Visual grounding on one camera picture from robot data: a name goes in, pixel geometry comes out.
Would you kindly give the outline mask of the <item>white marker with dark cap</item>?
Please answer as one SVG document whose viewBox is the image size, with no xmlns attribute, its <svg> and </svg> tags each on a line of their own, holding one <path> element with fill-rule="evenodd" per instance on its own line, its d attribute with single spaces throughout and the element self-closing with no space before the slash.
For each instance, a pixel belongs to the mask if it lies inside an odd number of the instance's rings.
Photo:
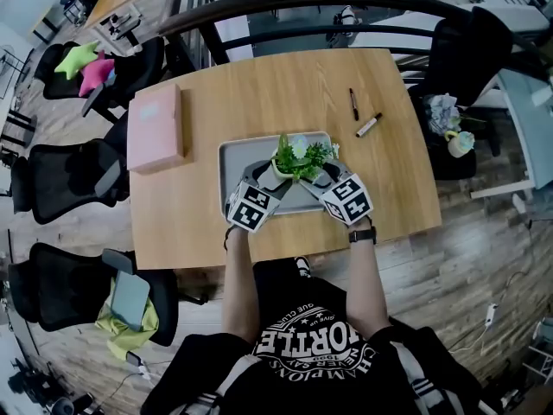
<svg viewBox="0 0 553 415">
<path fill-rule="evenodd" d="M 363 137 L 382 117 L 382 113 L 377 113 L 373 118 L 368 120 L 359 130 L 356 131 L 356 137 Z"/>
</svg>

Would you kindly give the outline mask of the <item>grey-blue flower bouquet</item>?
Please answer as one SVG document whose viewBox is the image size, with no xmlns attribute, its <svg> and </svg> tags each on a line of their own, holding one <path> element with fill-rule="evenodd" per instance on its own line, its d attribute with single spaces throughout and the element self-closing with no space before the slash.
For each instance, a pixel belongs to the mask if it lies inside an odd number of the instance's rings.
<svg viewBox="0 0 553 415">
<path fill-rule="evenodd" d="M 457 98 L 448 93 L 423 97 L 423 109 L 429 129 L 444 136 L 447 131 L 461 130 L 461 115 L 456 106 Z"/>
</svg>

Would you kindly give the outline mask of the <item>black printed t-shirt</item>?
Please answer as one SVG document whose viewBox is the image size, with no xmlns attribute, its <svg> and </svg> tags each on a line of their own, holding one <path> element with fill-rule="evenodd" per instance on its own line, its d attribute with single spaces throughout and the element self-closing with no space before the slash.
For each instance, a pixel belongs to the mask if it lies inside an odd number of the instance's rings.
<svg viewBox="0 0 553 415">
<path fill-rule="evenodd" d="M 393 321 L 366 339 L 344 292 L 311 278 L 254 343 L 187 336 L 140 415 L 479 415 L 480 394 L 432 329 Z"/>
</svg>

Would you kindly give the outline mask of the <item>black trousers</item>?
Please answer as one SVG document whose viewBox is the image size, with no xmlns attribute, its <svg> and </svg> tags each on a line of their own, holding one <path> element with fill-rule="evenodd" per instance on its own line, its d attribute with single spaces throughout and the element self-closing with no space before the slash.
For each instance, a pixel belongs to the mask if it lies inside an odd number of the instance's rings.
<svg viewBox="0 0 553 415">
<path fill-rule="evenodd" d="M 306 268 L 300 268 L 294 258 L 265 260 L 253 266 L 260 303 L 295 301 L 311 279 Z"/>
</svg>

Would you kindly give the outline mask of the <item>black office chair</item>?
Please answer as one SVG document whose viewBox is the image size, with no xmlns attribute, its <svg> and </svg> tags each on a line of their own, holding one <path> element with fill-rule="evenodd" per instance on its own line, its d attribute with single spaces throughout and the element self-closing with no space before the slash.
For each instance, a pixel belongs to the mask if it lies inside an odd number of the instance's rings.
<svg viewBox="0 0 553 415">
<path fill-rule="evenodd" d="M 16 312 L 47 332 L 94 323 L 119 271 L 149 283 L 149 297 L 159 316 L 159 329 L 149 340 L 168 347 L 178 323 L 178 303 L 207 302 L 181 295 L 171 270 L 139 270 L 134 252 L 105 249 L 97 257 L 80 256 L 36 243 L 29 260 L 9 267 L 10 291 Z"/>
<path fill-rule="evenodd" d="M 46 225 L 89 203 L 109 208 L 130 195 L 127 170 L 128 115 L 102 138 L 81 144 L 37 144 L 10 169 L 10 196 L 16 214 L 30 212 Z"/>
<path fill-rule="evenodd" d="M 506 64 L 512 33 L 492 12 L 475 6 L 465 22 L 439 21 L 434 29 L 429 67 L 423 82 L 408 90 L 437 181 L 469 179 L 476 174 L 476 155 L 458 158 L 448 151 L 443 133 L 430 126 L 430 99 L 449 95 L 455 107 L 468 108 Z"/>
<path fill-rule="evenodd" d="M 160 82 L 166 72 L 163 66 L 163 39 L 154 37 L 143 43 L 142 50 L 137 54 L 108 54 L 107 57 L 114 60 L 114 75 L 99 87 L 79 96 L 84 82 L 83 73 L 68 80 L 64 73 L 54 71 L 70 49 L 78 45 L 75 41 L 68 41 L 47 47 L 38 62 L 34 78 L 43 83 L 42 95 L 47 100 L 83 99 L 85 104 L 81 113 L 84 116 L 94 111 L 109 122 L 116 123 L 117 118 L 111 110 L 116 107 L 128 109 L 136 92 Z"/>
</svg>

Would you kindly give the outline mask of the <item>black wristwatch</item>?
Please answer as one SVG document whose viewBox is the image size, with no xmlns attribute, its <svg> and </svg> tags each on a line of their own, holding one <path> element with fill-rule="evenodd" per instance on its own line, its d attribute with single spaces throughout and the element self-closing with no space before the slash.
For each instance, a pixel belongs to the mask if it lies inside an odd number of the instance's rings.
<svg viewBox="0 0 553 415">
<path fill-rule="evenodd" d="M 376 227 L 352 230 L 348 234 L 348 240 L 350 244 L 357 243 L 364 240 L 369 240 L 375 245 L 377 243 Z"/>
</svg>

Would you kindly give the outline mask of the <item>grey tray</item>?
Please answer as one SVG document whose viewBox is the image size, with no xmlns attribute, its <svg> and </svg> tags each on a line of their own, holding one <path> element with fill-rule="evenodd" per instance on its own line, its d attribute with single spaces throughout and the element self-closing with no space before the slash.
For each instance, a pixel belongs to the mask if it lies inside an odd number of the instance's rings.
<svg viewBox="0 0 553 415">
<path fill-rule="evenodd" d="M 225 216 L 225 205 L 238 186 L 244 169 L 257 161 L 268 160 L 277 150 L 279 135 L 227 141 L 219 146 L 219 202 Z M 321 211 L 323 206 L 298 183 L 294 183 L 275 212 L 297 214 Z"/>
</svg>

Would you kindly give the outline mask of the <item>person's right forearm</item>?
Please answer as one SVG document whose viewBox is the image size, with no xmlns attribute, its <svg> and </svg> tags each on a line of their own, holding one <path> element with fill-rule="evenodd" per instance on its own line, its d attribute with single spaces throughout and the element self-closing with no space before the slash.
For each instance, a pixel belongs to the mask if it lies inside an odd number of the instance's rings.
<svg viewBox="0 0 553 415">
<path fill-rule="evenodd" d="M 351 225 L 350 232 L 370 227 L 371 220 L 364 218 Z M 375 247 L 369 240 L 350 244 L 346 317 L 366 339 L 390 326 Z"/>
</svg>

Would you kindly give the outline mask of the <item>pink star cushion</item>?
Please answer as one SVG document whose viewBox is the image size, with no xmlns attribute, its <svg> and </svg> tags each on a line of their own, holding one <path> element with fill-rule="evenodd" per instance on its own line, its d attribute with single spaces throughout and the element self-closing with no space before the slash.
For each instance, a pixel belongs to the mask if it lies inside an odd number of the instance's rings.
<svg viewBox="0 0 553 415">
<path fill-rule="evenodd" d="M 106 58 L 105 52 L 100 51 L 95 61 L 80 70 L 82 82 L 79 88 L 79 96 L 84 98 L 91 91 L 105 83 L 112 69 L 115 70 L 115 60 Z"/>
</svg>

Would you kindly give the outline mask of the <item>grey table with white legs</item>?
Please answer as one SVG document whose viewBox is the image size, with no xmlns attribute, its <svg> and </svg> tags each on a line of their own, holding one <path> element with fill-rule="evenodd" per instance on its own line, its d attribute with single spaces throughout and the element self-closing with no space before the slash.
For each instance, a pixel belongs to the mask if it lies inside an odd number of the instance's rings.
<svg viewBox="0 0 553 415">
<path fill-rule="evenodd" d="M 553 181 L 553 79 L 502 70 L 496 81 L 518 134 L 527 178 L 473 191 L 473 200 L 542 188 Z"/>
</svg>

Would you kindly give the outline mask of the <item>small potted green plant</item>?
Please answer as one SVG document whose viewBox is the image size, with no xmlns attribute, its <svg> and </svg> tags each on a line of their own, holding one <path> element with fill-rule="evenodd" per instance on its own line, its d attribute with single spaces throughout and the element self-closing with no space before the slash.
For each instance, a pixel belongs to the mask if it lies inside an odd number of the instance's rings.
<svg viewBox="0 0 553 415">
<path fill-rule="evenodd" d="M 281 134 L 271 157 L 271 165 L 279 179 L 313 181 L 325 163 L 338 158 L 339 150 L 337 143 L 309 143 L 304 135 Z"/>
</svg>

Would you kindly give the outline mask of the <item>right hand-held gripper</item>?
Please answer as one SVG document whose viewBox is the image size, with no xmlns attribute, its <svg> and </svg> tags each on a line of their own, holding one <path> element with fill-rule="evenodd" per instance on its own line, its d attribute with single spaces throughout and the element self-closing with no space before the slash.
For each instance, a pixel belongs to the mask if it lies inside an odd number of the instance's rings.
<svg viewBox="0 0 553 415">
<path fill-rule="evenodd" d="M 315 185 L 306 180 L 299 184 L 336 220 L 350 226 L 372 211 L 372 200 L 359 176 L 340 161 L 324 166 Z"/>
</svg>

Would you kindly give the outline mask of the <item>pink box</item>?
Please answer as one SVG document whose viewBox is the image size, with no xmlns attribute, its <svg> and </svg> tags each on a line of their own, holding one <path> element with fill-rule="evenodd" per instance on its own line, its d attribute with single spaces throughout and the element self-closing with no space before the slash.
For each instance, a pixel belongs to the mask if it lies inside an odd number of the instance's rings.
<svg viewBox="0 0 553 415">
<path fill-rule="evenodd" d="M 130 102 L 126 161 L 128 170 L 138 174 L 187 161 L 181 89 L 177 85 L 137 93 Z"/>
</svg>

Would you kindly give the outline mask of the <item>person's left forearm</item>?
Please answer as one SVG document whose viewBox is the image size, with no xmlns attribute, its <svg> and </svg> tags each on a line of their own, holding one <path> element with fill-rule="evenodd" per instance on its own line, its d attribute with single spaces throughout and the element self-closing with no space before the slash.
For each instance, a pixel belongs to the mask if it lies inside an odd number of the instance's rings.
<svg viewBox="0 0 553 415">
<path fill-rule="evenodd" d="M 241 227 L 231 227 L 225 243 L 221 328 L 253 343 L 260 330 L 260 316 L 248 233 Z"/>
</svg>

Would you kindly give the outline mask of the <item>green star cushion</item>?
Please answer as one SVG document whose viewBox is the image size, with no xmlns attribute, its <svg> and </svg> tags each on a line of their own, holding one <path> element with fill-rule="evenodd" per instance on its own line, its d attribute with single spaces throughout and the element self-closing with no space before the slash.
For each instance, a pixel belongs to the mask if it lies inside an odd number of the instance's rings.
<svg viewBox="0 0 553 415">
<path fill-rule="evenodd" d="M 95 61 L 98 58 L 96 48 L 99 41 L 92 41 L 85 45 L 73 47 L 66 57 L 54 69 L 56 73 L 63 73 L 67 80 L 72 80 L 80 69 Z"/>
</svg>

